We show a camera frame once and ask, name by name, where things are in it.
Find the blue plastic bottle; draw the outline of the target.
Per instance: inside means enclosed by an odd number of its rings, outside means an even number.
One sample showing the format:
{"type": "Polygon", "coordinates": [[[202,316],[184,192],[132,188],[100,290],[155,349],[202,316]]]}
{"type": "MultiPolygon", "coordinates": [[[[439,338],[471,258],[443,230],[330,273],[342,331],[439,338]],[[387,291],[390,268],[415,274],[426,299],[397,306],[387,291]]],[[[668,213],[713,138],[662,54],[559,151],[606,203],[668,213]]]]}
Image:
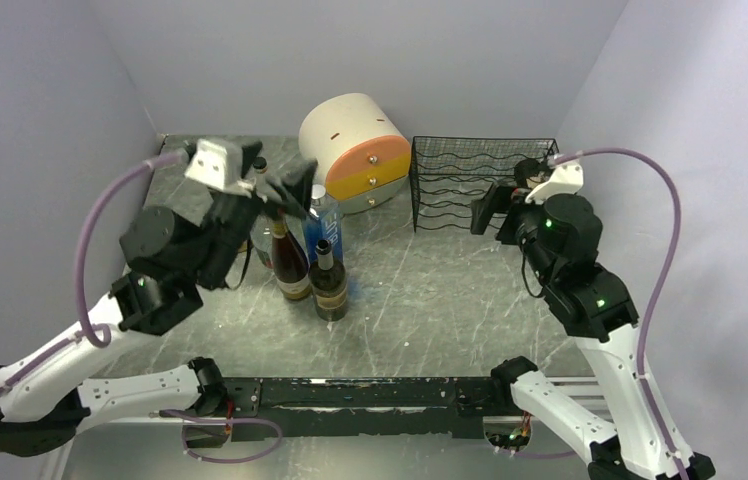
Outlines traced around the blue plastic bottle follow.
{"type": "Polygon", "coordinates": [[[335,257],[343,261],[341,228],[342,213],[337,200],[327,193],[323,185],[314,184],[308,216],[302,222],[302,231],[309,263],[317,260],[316,245],[327,240],[335,257]]]}

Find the clear bottle white label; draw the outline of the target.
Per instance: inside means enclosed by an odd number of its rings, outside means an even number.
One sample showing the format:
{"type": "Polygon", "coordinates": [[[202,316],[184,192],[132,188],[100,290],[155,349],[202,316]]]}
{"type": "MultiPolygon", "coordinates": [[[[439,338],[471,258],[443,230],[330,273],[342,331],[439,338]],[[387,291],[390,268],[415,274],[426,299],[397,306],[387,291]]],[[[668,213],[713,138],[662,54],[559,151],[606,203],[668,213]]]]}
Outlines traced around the clear bottle white label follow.
{"type": "Polygon", "coordinates": [[[271,175],[268,173],[268,162],[264,157],[257,156],[252,164],[252,173],[248,181],[254,189],[270,186],[271,175]]]}

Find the dark wine bottle gold foil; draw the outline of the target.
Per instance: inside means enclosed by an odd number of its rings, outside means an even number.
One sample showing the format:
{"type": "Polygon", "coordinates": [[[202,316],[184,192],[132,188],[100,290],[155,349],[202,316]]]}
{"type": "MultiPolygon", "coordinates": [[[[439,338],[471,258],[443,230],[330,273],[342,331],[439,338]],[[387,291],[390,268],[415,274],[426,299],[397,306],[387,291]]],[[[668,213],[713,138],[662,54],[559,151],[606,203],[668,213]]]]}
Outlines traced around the dark wine bottle gold foil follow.
{"type": "Polygon", "coordinates": [[[278,287],[287,300],[303,300],[312,290],[303,249],[284,218],[271,221],[271,234],[271,260],[278,287]]]}

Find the green wine bottle silver foil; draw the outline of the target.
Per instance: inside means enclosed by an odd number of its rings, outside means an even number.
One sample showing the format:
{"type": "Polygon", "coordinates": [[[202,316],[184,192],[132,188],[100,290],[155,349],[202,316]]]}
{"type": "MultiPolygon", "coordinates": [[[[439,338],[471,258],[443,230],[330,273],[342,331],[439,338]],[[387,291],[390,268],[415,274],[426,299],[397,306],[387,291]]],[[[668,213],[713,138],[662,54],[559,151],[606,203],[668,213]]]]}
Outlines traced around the green wine bottle silver foil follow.
{"type": "Polygon", "coordinates": [[[348,282],[344,264],[333,251],[333,245],[320,239],[315,245],[316,259],[310,265],[309,280],[314,295],[317,315],[335,322],[345,317],[348,310],[348,282]]]}

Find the large clear glass bottle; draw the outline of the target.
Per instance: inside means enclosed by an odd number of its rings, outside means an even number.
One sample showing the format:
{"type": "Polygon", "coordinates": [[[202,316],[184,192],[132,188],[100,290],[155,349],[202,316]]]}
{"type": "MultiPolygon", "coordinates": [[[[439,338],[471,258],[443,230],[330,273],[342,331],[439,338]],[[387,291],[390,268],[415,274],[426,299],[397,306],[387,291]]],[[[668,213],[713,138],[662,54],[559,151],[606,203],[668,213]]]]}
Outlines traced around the large clear glass bottle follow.
{"type": "Polygon", "coordinates": [[[270,223],[263,218],[258,219],[251,229],[250,238],[259,261],[267,269],[272,270],[273,236],[270,223]]]}

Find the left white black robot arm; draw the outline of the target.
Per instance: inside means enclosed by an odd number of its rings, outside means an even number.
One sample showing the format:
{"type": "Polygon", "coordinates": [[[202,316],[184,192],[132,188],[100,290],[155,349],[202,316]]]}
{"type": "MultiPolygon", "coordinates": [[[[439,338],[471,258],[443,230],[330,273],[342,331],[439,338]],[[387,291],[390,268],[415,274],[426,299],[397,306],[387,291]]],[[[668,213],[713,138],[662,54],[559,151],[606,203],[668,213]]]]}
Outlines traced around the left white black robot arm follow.
{"type": "Polygon", "coordinates": [[[75,253],[77,322],[35,353],[0,366],[0,453],[38,456],[114,420],[162,412],[202,422],[230,406],[221,372],[209,358],[120,379],[100,379],[97,372],[188,319],[202,307],[202,291],[226,288],[258,218],[307,213],[315,161],[266,176],[251,176],[252,165],[249,158],[218,165],[191,160],[185,177],[211,196],[202,220],[192,223],[167,207],[144,209],[120,240],[128,272],[88,305],[87,245],[114,188],[104,191],[86,218],[75,253]]]}

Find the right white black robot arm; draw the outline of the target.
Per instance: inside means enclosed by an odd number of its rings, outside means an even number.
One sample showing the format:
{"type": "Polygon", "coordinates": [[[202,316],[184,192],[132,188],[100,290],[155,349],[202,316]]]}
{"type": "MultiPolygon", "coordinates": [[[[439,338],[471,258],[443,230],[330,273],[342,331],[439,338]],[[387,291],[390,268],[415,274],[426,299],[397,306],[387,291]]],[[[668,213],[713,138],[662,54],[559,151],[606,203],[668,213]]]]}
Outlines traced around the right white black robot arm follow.
{"type": "Polygon", "coordinates": [[[643,326],[623,281],[597,261],[603,224],[592,205],[575,193],[530,204],[525,190],[496,182],[472,202],[471,213],[474,234],[503,215],[497,240],[521,251],[540,298],[592,369],[611,418],[563,393],[524,357],[493,369],[492,406],[503,414],[520,408],[538,419],[592,479],[713,478],[712,459],[691,449],[659,389],[648,383],[649,365],[638,356],[643,326]]]}

